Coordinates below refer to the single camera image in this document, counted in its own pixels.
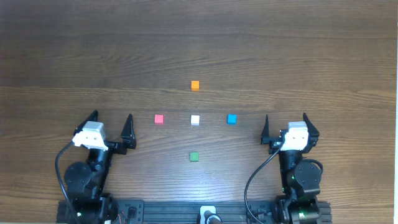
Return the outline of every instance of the pink cube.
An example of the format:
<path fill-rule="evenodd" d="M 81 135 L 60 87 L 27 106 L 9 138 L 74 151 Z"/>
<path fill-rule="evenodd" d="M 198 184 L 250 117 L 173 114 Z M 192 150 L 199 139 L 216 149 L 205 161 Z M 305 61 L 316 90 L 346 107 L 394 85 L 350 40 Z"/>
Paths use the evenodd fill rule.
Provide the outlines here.
<path fill-rule="evenodd" d="M 162 114 L 155 114 L 155 124 L 164 124 L 164 115 Z"/>

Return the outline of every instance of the green cube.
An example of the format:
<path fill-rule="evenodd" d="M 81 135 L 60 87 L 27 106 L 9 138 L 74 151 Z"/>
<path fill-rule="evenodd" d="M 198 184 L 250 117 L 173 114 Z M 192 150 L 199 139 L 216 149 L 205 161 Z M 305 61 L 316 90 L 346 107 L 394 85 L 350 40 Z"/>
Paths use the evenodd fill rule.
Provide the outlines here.
<path fill-rule="evenodd" d="M 199 152 L 191 152 L 189 160 L 191 162 L 199 162 Z"/>

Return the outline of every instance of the blue cube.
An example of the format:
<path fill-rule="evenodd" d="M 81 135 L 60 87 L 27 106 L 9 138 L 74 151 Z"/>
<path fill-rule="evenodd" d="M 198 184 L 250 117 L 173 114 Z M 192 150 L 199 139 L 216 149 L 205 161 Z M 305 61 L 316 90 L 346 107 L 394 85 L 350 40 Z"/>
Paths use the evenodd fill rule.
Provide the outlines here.
<path fill-rule="evenodd" d="M 227 124 L 231 124 L 231 125 L 235 125 L 236 124 L 236 115 L 235 114 L 229 114 L 226 123 Z"/>

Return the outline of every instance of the wooden tabletop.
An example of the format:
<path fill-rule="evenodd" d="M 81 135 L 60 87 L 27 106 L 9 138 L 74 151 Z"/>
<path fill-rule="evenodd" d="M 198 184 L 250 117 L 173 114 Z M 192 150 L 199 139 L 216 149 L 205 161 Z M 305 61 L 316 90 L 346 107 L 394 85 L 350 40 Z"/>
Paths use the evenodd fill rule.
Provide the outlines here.
<path fill-rule="evenodd" d="M 243 201 L 269 156 L 266 114 L 278 135 L 306 112 L 334 223 L 392 223 L 396 24 L 397 1 L 3 0 L 0 221 L 55 221 L 55 156 L 97 109 L 113 140 L 134 117 L 137 149 L 106 184 L 117 198 Z M 87 154 L 67 151 L 62 173 Z M 248 197 L 281 193 L 274 159 Z"/>

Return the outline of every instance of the wooden table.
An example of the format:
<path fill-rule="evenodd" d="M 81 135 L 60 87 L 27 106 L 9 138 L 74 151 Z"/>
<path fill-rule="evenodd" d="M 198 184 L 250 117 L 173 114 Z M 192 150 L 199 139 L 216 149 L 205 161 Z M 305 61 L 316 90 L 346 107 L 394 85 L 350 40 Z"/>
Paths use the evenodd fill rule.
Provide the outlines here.
<path fill-rule="evenodd" d="M 1 1 L 0 221 L 55 221 L 55 156 L 97 109 L 111 139 L 134 117 L 137 149 L 114 156 L 108 176 L 116 197 L 242 201 L 269 156 L 266 114 L 277 135 L 306 112 L 334 223 L 391 223 L 396 2 Z M 62 172 L 87 153 L 70 149 Z M 281 193 L 275 159 L 249 198 Z"/>

